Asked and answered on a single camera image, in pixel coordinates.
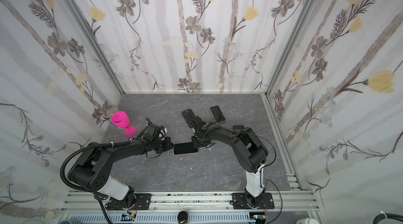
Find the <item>black phone case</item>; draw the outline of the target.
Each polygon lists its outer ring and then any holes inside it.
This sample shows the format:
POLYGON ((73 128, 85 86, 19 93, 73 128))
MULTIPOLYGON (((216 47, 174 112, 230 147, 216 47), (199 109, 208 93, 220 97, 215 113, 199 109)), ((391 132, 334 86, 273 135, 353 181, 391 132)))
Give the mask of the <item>black phone case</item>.
POLYGON ((243 130, 243 129, 245 129, 245 127, 243 125, 234 125, 233 129, 235 129, 235 130, 243 130))
POLYGON ((186 123, 188 124, 189 128, 195 128, 194 125, 194 118, 196 117, 195 114, 191 109, 186 109, 182 111, 182 116, 184 117, 186 123))

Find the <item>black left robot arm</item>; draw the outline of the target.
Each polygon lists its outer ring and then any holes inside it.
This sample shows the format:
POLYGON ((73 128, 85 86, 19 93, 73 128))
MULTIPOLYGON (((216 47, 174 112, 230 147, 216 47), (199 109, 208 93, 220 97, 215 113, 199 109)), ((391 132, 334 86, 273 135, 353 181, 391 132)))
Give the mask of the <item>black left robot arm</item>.
POLYGON ((132 156, 157 156, 174 148, 167 129, 146 118, 148 124, 138 136, 125 142, 90 143, 68 156, 60 167, 60 178, 72 189, 89 192, 96 200, 106 200, 108 210, 129 210, 138 204, 134 189, 113 178, 113 164, 132 156))

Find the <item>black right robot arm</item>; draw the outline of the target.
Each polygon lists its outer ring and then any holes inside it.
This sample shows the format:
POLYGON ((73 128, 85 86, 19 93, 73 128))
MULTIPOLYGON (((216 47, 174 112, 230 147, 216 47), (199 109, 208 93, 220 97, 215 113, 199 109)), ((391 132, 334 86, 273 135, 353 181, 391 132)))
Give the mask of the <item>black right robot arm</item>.
POLYGON ((238 163, 246 172, 245 204, 257 208, 266 193, 262 185, 262 171, 269 154, 259 136, 251 128, 242 125, 230 129, 215 122, 206 123, 194 115, 191 109, 183 111, 182 115, 194 132, 194 147, 209 147, 215 142, 221 142, 232 148, 238 163))

